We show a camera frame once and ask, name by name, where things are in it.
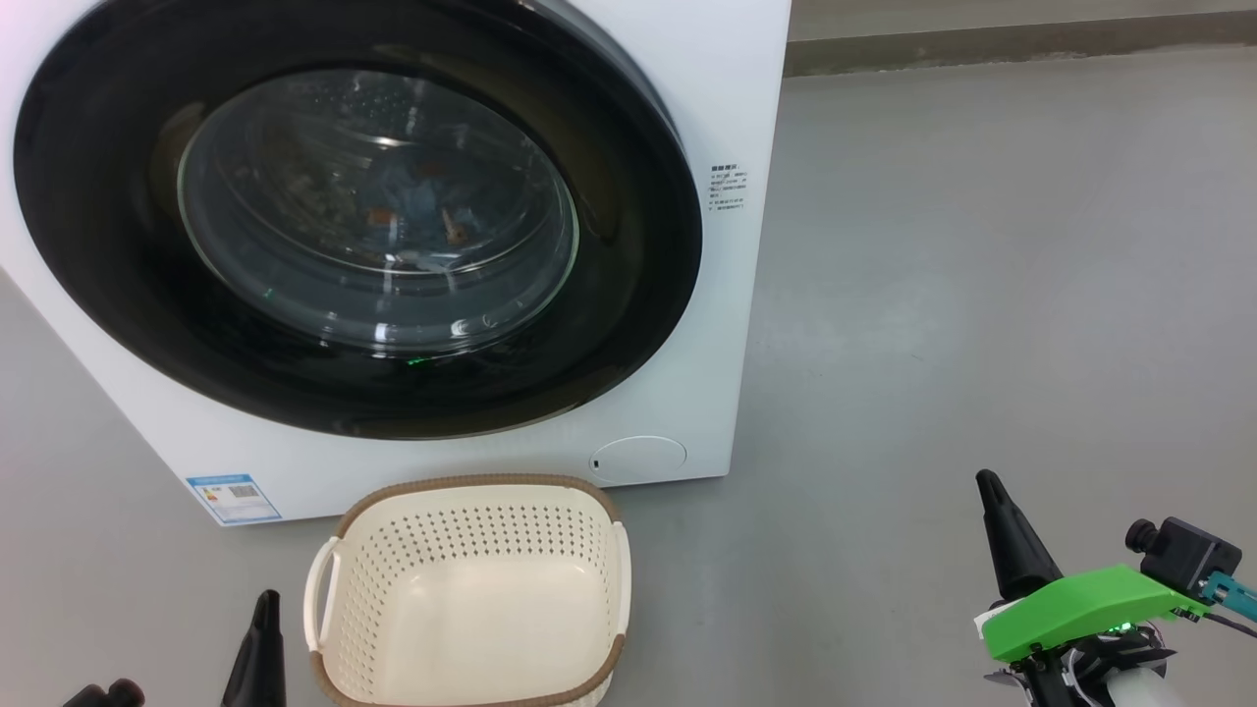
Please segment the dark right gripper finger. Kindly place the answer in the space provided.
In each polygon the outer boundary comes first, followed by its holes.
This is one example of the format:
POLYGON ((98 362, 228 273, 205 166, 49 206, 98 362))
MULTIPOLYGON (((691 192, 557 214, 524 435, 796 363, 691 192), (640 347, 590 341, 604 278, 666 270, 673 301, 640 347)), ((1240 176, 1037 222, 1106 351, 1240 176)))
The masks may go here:
POLYGON ((982 469, 975 481, 1001 598, 1019 600, 1063 577, 1029 520, 1011 499, 1001 476, 982 469))

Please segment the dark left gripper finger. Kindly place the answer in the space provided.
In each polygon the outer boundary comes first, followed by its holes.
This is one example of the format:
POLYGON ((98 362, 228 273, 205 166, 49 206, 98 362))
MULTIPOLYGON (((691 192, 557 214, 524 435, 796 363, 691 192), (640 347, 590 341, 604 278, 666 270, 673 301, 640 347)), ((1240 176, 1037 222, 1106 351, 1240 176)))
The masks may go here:
POLYGON ((287 650, 280 632, 280 594, 273 589, 256 596, 221 706, 287 706, 287 650))

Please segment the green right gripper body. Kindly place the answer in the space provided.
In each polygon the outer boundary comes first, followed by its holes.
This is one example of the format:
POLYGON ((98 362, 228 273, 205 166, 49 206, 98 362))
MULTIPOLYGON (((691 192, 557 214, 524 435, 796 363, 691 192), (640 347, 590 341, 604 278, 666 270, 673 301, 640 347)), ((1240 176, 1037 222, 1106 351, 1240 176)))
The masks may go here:
POLYGON ((1119 565, 1072 574, 983 615, 989 657, 1011 664, 1101 632, 1187 613, 1203 618, 1205 604, 1119 565))

